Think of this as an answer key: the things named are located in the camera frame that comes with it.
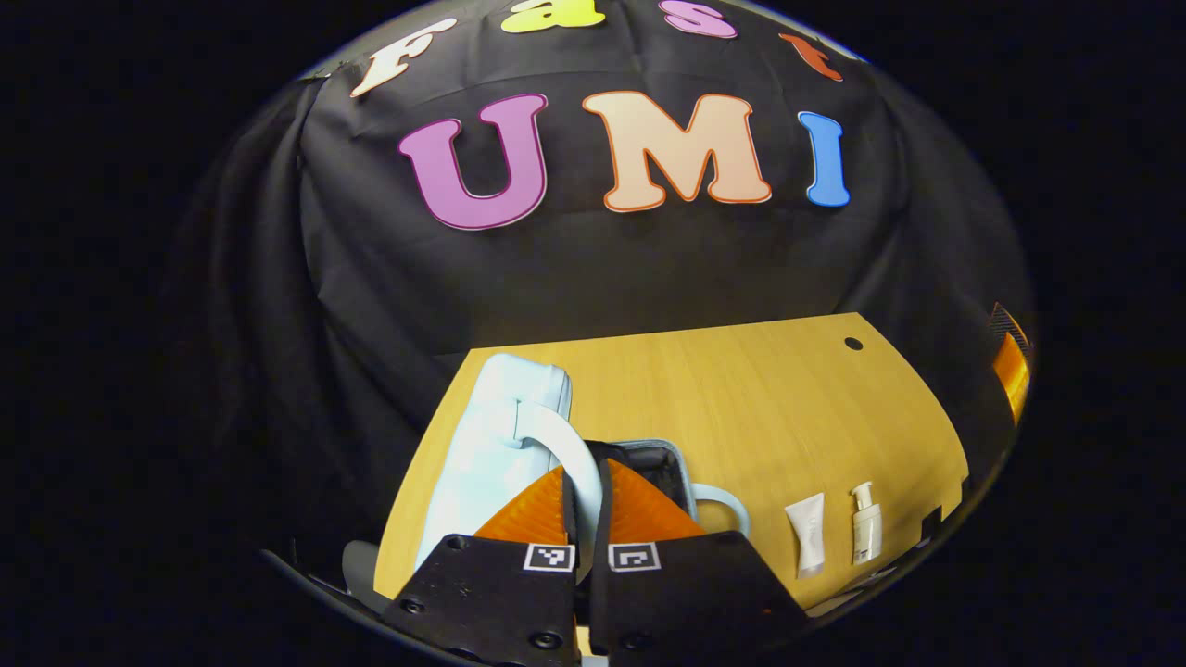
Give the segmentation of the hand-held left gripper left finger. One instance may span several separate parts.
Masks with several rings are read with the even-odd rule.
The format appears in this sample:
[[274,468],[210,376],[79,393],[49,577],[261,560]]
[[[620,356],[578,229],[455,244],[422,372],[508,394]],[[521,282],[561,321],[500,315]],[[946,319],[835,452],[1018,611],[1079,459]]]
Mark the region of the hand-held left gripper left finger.
[[487,666],[578,666],[570,482],[542,474],[473,535],[441,536],[384,625]]

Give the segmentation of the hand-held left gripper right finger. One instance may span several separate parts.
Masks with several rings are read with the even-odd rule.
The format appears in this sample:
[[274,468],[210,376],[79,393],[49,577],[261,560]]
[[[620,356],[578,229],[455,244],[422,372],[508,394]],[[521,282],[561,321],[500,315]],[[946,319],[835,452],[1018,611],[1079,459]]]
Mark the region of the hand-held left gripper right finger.
[[588,642],[605,659],[750,659],[806,611],[751,544],[733,495],[688,477],[669,443],[593,443],[604,497]]

